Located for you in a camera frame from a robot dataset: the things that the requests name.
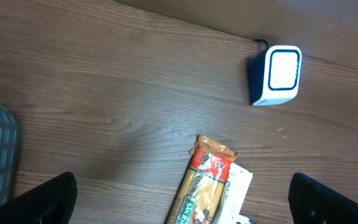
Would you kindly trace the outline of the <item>red orange spaghetti pack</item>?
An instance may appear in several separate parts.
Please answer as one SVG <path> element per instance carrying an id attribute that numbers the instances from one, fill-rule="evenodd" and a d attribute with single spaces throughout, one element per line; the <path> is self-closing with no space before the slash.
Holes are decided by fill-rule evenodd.
<path id="1" fill-rule="evenodd" d="M 191 161 L 166 224 L 211 223 L 230 165 L 238 157 L 237 152 L 204 135 L 198 137 L 191 154 Z"/>

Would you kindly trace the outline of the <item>beige bread snack bag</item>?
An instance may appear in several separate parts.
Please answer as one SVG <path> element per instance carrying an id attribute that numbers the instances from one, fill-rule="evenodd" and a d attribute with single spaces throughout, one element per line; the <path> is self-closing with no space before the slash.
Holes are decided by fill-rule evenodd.
<path id="1" fill-rule="evenodd" d="M 235 224 L 258 224 L 255 220 L 250 219 L 243 215 L 238 215 L 238 217 L 236 218 L 234 223 Z"/>

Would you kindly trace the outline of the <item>white cream tube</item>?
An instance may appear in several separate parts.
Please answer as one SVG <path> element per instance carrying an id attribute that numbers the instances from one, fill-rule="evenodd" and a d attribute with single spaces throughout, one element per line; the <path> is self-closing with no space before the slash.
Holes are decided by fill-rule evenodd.
<path id="1" fill-rule="evenodd" d="M 240 215 L 253 173 L 232 163 L 213 224 L 235 224 Z"/>

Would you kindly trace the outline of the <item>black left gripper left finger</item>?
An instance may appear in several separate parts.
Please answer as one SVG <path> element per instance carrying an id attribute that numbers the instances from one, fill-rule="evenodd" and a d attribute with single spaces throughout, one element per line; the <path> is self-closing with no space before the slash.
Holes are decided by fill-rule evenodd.
<path id="1" fill-rule="evenodd" d="M 67 224 L 78 188 L 75 176 L 64 172 L 0 206 L 0 224 Z"/>

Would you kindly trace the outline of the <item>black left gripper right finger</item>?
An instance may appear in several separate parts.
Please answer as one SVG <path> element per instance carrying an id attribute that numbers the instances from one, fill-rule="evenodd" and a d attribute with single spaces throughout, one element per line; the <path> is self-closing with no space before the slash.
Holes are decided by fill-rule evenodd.
<path id="1" fill-rule="evenodd" d="M 358 203 L 296 172 L 288 201 L 294 224 L 358 224 Z"/>

